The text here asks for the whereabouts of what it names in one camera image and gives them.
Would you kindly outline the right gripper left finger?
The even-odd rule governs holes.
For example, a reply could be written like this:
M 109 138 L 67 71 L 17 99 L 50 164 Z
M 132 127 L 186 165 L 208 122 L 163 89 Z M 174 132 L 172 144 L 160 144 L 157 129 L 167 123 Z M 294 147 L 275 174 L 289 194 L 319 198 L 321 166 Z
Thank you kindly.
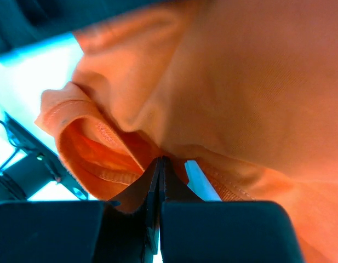
M 160 170 L 158 157 L 133 184 L 108 201 L 112 254 L 158 253 Z

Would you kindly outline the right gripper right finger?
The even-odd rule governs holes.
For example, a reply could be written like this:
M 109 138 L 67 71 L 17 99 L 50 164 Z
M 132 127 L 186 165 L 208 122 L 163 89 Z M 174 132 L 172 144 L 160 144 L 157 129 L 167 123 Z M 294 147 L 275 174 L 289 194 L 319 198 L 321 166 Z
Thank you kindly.
M 162 158 L 159 178 L 160 233 L 164 262 L 197 262 L 199 221 L 195 209 L 202 200 L 178 177 L 169 157 Z

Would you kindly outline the orange t shirt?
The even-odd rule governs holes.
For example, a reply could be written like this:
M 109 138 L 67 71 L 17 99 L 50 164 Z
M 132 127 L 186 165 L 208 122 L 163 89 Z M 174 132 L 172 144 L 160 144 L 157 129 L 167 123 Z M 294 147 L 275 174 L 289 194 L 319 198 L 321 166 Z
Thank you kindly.
M 74 33 L 37 125 L 107 200 L 167 155 L 224 201 L 270 200 L 307 262 L 338 262 L 338 1 L 170 1 Z

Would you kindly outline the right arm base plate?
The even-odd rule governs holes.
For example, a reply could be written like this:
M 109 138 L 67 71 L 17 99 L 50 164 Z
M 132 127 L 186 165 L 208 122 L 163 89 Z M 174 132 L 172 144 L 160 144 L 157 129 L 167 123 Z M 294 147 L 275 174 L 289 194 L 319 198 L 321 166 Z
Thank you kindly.
M 14 151 L 0 164 L 0 202 L 26 201 L 51 181 L 79 200 L 89 194 L 61 164 L 58 156 L 6 112 L 0 125 Z

